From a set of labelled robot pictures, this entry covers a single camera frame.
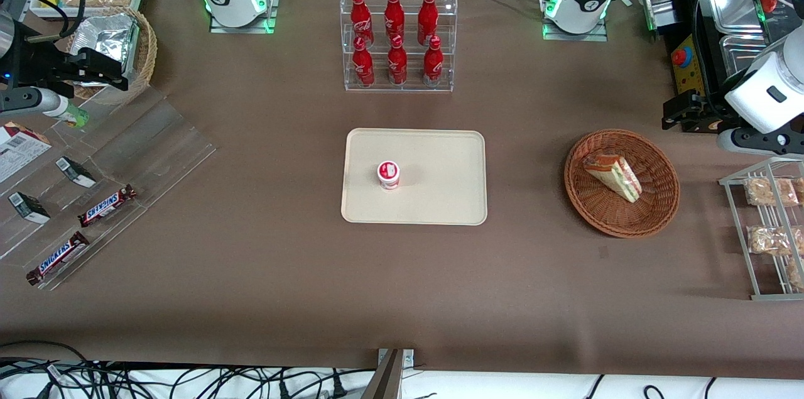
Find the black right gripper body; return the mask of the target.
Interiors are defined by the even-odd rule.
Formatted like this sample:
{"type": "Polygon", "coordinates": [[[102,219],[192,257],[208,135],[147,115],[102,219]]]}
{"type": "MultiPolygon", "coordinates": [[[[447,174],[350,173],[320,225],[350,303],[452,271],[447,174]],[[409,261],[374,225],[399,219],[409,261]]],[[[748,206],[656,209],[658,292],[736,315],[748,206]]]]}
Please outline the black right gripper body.
{"type": "Polygon", "coordinates": [[[72,90],[62,77],[70,71],[69,54],[50,42],[29,44],[22,39],[2,38],[1,52],[2,84],[72,90]]]}

